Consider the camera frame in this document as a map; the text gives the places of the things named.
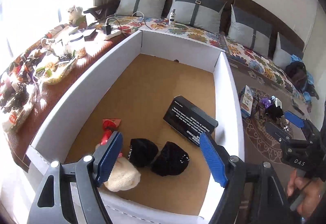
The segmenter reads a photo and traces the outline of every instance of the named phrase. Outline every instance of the knit hat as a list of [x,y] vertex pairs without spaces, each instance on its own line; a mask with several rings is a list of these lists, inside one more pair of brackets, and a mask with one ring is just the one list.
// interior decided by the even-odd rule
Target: knit hat
[[137,169],[125,157],[118,157],[104,185],[112,192],[125,191],[134,188],[140,179],[141,174]]
[[179,175],[189,163],[188,153],[173,142],[166,142],[151,171],[160,175]]
[[148,139],[132,139],[130,141],[129,161],[136,167],[150,165],[159,152],[157,146]]

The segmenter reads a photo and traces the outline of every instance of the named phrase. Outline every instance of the purple toy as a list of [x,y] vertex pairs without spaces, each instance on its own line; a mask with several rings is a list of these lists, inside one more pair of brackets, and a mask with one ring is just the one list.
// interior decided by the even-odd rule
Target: purple toy
[[263,98],[260,100],[260,102],[265,105],[265,109],[273,104],[272,100],[269,98]]

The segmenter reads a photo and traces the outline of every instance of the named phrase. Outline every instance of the cushion strap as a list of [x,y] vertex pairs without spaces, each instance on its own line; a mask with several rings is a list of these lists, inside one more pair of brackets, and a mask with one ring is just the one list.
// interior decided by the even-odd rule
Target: cushion strap
[[136,0],[136,2],[135,2],[135,7],[134,7],[134,10],[133,10],[133,12],[132,12],[132,13],[135,13],[135,12],[137,11],[137,9],[138,9],[138,4],[139,4],[139,1],[140,1],[140,0]]
[[194,8],[194,11],[192,13],[192,17],[191,17],[191,21],[190,21],[190,26],[194,26],[194,23],[195,23],[195,20],[196,20],[196,16],[197,16],[197,12],[198,12],[198,9],[199,9],[199,5],[202,3],[200,0],[196,0],[195,2],[195,8]]
[[255,41],[256,41],[256,33],[257,33],[257,30],[254,29],[254,33],[252,34],[252,41],[251,41],[251,46],[250,46],[250,49],[253,50],[254,49],[254,46],[255,46]]

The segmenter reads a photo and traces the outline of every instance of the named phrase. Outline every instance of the human hand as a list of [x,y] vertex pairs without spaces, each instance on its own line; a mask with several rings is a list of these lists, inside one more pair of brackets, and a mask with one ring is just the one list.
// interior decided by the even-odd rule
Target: human hand
[[[307,178],[297,177],[297,170],[293,170],[290,175],[290,181],[287,184],[287,195],[291,196],[295,188],[302,190],[304,186],[310,181]],[[297,212],[305,219],[309,218],[320,201],[320,191],[323,182],[319,178],[312,180],[310,184],[302,191],[305,194],[304,200],[297,207]]]

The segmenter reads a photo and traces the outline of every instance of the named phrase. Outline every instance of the black gripper frame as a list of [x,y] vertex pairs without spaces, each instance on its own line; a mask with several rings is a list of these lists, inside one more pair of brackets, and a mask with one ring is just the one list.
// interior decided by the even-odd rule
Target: black gripper frame
[[224,164],[228,179],[210,224],[234,223],[241,205],[245,183],[253,183],[246,223],[300,223],[299,216],[291,212],[283,187],[269,162],[251,164],[243,162],[239,157],[230,157],[223,146],[217,145],[211,136],[208,138]]
[[306,178],[319,177],[325,181],[325,152],[321,148],[320,132],[309,120],[303,120],[303,123],[301,130],[306,140],[291,139],[285,131],[270,122],[265,123],[265,128],[280,143],[282,163],[305,171]]
[[46,171],[28,216],[28,224],[78,224],[70,183],[77,183],[87,224],[112,224],[97,190],[108,180],[122,147],[122,135],[114,132],[105,145],[78,162],[53,162]]

